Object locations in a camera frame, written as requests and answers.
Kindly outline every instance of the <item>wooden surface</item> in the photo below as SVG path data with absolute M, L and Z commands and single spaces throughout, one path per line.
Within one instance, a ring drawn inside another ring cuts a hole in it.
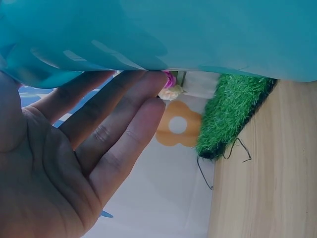
M 239 138 L 253 159 L 216 162 L 209 238 L 317 238 L 317 82 L 280 81 Z

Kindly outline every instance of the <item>teal fabric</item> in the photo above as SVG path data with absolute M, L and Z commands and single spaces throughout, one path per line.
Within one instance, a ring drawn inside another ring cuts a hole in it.
M 32 86 L 109 69 L 316 80 L 313 0 L 0 2 L 0 70 Z

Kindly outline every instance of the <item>flower decoration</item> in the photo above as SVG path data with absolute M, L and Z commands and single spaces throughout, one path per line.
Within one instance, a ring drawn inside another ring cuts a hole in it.
M 180 94 L 184 92 L 183 88 L 177 84 L 175 74 L 177 72 L 164 71 L 167 76 L 167 82 L 164 88 L 160 91 L 158 96 L 163 100 L 175 100 Z

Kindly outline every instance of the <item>artificial grass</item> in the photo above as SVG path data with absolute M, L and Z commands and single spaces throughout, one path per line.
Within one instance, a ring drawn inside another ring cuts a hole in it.
M 205 107 L 202 127 L 196 146 L 199 156 L 218 159 L 256 109 L 270 94 L 277 80 L 223 74 L 215 96 Z

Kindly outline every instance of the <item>knuckle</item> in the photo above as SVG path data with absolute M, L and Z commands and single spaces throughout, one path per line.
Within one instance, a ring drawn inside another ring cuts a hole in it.
M 137 134 L 131 130 L 126 130 L 126 135 L 130 137 L 137 145 L 141 145 L 141 138 L 137 136 Z
M 97 129 L 94 131 L 93 136 L 98 142 L 102 144 L 106 143 L 110 138 L 110 131 L 104 125 L 99 125 Z
M 89 100 L 83 108 L 83 113 L 89 120 L 95 121 L 102 114 L 102 109 L 94 100 Z
M 107 159 L 106 159 L 107 166 L 111 167 L 111 170 L 115 172 L 116 174 L 120 174 L 123 172 L 123 164 L 122 160 L 119 159 L 117 156 L 115 156 L 110 151 L 107 153 Z
M 64 87 L 56 88 L 55 93 L 57 94 L 57 97 L 63 102 L 68 103 L 72 100 L 70 91 Z

